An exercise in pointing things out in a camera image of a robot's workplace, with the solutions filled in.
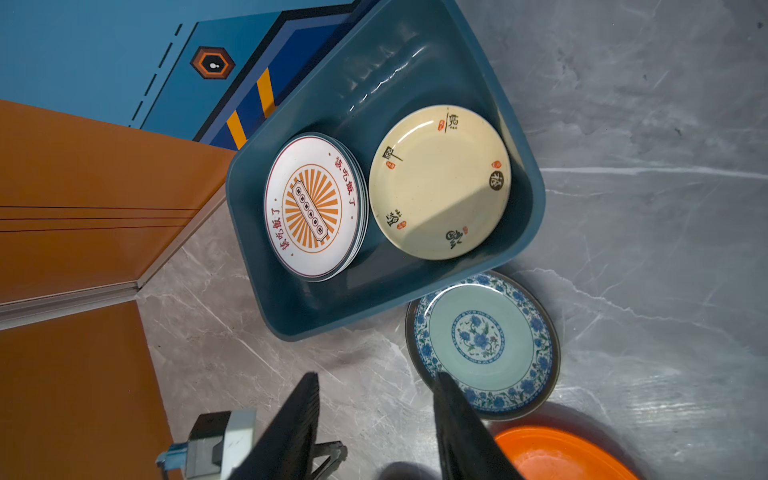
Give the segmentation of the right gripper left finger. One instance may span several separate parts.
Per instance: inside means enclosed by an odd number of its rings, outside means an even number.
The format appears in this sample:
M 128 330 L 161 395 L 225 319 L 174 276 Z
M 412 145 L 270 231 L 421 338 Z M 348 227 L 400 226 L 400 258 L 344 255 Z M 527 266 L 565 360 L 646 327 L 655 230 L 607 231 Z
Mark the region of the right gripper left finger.
M 320 412 L 318 374 L 305 374 L 232 479 L 327 479 L 348 457 L 340 441 L 316 441 Z

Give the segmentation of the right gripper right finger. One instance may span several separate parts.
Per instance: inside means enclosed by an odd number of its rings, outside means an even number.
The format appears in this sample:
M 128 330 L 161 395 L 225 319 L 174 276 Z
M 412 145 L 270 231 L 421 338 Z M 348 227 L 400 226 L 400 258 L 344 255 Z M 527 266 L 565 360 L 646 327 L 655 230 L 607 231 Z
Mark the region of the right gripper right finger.
M 524 479 L 449 374 L 437 375 L 432 392 L 443 479 Z

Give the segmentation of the orange plate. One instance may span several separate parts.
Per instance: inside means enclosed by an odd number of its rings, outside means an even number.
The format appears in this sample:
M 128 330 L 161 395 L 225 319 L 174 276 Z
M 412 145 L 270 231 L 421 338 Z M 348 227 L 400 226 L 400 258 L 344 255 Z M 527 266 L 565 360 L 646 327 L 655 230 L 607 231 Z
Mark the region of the orange plate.
M 525 479 L 638 479 L 605 450 L 562 430 L 515 427 L 495 441 Z

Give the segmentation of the teal patterned plate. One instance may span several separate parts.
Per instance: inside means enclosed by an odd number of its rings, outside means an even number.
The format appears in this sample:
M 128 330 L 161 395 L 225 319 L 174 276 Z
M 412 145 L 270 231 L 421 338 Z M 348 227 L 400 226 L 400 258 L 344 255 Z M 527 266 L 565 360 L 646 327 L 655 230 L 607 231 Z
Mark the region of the teal patterned plate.
M 528 290 L 495 271 L 411 302 L 405 339 L 424 383 L 450 375 L 485 420 L 529 415 L 558 380 L 561 348 L 553 321 Z

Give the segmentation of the sunburst plate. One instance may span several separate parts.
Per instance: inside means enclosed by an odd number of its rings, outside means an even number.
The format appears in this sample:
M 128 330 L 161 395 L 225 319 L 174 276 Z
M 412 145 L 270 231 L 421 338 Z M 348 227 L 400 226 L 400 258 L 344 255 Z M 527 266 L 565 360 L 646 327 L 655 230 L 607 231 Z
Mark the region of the sunburst plate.
M 269 172 L 264 215 L 280 263 L 309 282 L 349 267 L 369 221 L 368 188 L 356 157 L 321 133 L 297 135 Z

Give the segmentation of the cream yellow plate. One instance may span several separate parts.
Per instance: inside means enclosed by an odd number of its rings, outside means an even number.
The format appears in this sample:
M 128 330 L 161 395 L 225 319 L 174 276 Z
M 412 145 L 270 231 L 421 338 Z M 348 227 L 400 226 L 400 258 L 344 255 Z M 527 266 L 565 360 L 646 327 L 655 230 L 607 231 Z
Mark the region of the cream yellow plate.
M 416 110 L 384 136 L 369 200 L 384 236 L 423 260 L 448 260 L 495 230 L 511 190 L 511 157 L 496 129 L 454 105 Z

